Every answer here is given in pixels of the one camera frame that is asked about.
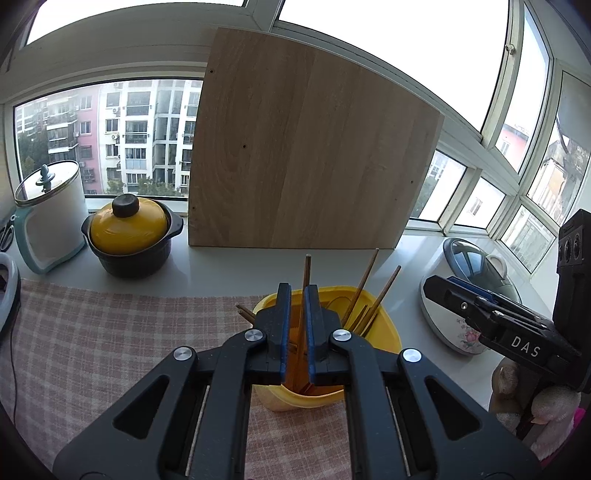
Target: white building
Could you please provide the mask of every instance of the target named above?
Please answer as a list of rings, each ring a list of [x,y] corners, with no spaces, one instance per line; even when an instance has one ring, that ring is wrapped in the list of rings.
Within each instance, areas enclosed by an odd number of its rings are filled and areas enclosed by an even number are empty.
[[[141,178],[188,194],[200,80],[105,83],[99,94],[99,151],[103,191],[121,179],[137,192]]]

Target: metal bolt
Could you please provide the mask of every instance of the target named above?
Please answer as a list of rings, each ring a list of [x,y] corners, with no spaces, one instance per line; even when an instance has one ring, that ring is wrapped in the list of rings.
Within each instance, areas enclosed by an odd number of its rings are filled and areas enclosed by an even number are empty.
[[[249,342],[256,342],[262,338],[262,331],[256,328],[251,328],[244,332],[244,338]]]
[[[175,360],[183,361],[191,358],[193,356],[193,352],[188,346],[180,346],[178,347],[174,353]]]
[[[402,352],[402,358],[404,358],[407,362],[411,362],[412,364],[417,363],[423,356],[421,352],[414,348],[407,348],[404,352]]]
[[[337,342],[346,342],[347,340],[351,340],[351,332],[340,328],[333,332],[333,338]]]

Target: clay pot with yellow lid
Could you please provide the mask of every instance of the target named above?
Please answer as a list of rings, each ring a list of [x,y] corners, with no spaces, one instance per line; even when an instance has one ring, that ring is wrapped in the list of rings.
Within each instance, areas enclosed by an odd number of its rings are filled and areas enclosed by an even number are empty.
[[[170,255],[170,239],[183,219],[163,203],[124,193],[89,215],[82,234],[104,269],[116,277],[143,278]]]

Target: pink cloth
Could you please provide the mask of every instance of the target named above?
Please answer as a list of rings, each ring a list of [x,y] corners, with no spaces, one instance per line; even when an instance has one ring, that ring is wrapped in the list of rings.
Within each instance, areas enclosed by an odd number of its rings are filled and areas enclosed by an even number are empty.
[[[584,416],[585,416],[585,410],[583,408],[577,408],[577,410],[574,412],[573,431],[570,432],[570,434],[572,434],[574,432],[575,428],[579,425],[579,423],[581,423],[581,420],[583,420]],[[550,455],[549,457],[546,457],[544,460],[541,461],[542,467],[545,467],[554,459],[556,454],[560,451],[560,448],[558,450],[556,450],[552,455]]]

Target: kettle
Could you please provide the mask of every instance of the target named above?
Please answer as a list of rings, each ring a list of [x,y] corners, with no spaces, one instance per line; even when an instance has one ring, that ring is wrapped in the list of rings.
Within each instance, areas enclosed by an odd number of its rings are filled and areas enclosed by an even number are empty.
[[[49,272],[86,245],[80,227],[88,210],[77,162],[41,166],[22,181],[14,199],[14,236],[32,272]]]

